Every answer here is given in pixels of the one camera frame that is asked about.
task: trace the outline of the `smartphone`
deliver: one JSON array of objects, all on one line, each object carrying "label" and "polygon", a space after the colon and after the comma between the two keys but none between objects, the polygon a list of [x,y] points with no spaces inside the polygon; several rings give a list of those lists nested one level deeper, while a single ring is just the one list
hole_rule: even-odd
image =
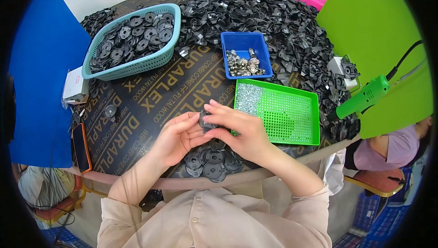
[{"label": "smartphone", "polygon": [[91,160],[85,139],[85,127],[80,123],[73,129],[73,146],[79,171],[85,173],[91,170]]}]

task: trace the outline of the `red chair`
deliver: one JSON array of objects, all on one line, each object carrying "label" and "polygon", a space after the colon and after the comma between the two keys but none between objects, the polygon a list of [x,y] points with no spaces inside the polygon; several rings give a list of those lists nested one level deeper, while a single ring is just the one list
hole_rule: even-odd
[{"label": "red chair", "polygon": [[344,180],[387,198],[403,188],[405,175],[398,168],[386,171],[360,170],[353,177],[344,175]]},{"label": "red chair", "polygon": [[85,187],[82,182],[82,178],[78,175],[74,175],[74,189],[73,191],[82,190],[82,194],[79,199],[74,200],[68,196],[63,201],[55,205],[48,210],[34,209],[35,217],[47,224],[55,223],[59,218],[66,214],[70,210],[81,207],[81,202],[85,199]]}]

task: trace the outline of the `beige shirt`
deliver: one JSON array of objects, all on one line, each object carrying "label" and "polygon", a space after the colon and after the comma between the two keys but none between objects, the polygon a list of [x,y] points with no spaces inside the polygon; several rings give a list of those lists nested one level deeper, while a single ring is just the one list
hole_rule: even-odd
[{"label": "beige shirt", "polygon": [[224,188],[191,190],[159,202],[142,220],[141,208],[102,199],[97,246],[114,247],[299,247],[331,248],[327,234],[328,187],[292,196],[282,217],[269,203]]}]

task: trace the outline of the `blue plastic bin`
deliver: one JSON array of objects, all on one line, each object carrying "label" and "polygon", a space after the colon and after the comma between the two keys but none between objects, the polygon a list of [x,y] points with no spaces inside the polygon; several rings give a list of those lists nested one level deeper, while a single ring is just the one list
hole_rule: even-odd
[{"label": "blue plastic bin", "polygon": [[[133,16],[145,16],[148,12],[157,13],[171,13],[175,17],[173,21],[173,35],[169,42],[167,42],[164,48],[159,51],[147,55],[145,57],[130,61],[125,64],[121,64],[97,73],[91,73],[90,59],[96,55],[98,45],[103,41],[105,32],[112,29],[113,26],[119,22],[130,19]],[[135,12],[129,13],[125,16],[117,18],[116,20],[108,23],[104,26],[91,41],[88,52],[85,55],[84,63],[82,64],[82,76],[84,79],[97,78],[102,81],[109,81],[113,79],[123,78],[137,73],[141,73],[147,70],[153,70],[158,67],[164,66],[173,56],[173,49],[180,36],[181,29],[181,9],[175,4],[159,4],[152,7],[147,7]]]},{"label": "blue plastic bin", "polygon": [[[246,78],[269,78],[272,77],[272,66],[263,34],[260,32],[222,32],[220,34],[222,41],[222,52],[225,62],[225,75],[228,79],[246,79]],[[265,70],[265,75],[251,76],[231,76],[228,70],[226,50],[235,50],[238,56],[245,59],[251,59],[248,49],[254,50],[255,56],[259,59],[259,68]]]}]

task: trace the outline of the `light blue plastic basket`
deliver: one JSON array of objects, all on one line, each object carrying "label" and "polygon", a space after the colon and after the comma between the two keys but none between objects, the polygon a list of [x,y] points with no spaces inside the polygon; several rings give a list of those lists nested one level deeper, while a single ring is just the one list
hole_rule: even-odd
[{"label": "light blue plastic basket", "polygon": [[[148,12],[154,13],[171,13],[174,15],[175,20],[173,24],[173,35],[170,41],[164,46],[164,48],[159,51],[142,57],[137,60],[133,60],[131,62],[118,65],[113,67],[112,69],[104,70],[97,73],[91,73],[90,68],[90,59],[96,55],[97,46],[103,41],[105,32],[109,31],[113,26],[115,26],[119,22],[123,22],[126,19],[130,19],[132,16],[145,16]],[[82,76],[84,79],[97,78],[103,81],[109,81],[113,79],[118,79],[130,75],[134,75],[137,73],[141,73],[147,70],[156,69],[166,63],[173,56],[173,49],[178,41],[178,37],[180,36],[181,29],[181,9],[178,5],[175,4],[160,4],[152,7],[144,8],[133,13],[127,14],[123,17],[120,17],[111,23],[108,23],[104,26],[94,37],[93,41],[91,41],[90,47],[88,48],[87,54],[85,55],[84,63],[82,64]]]}]

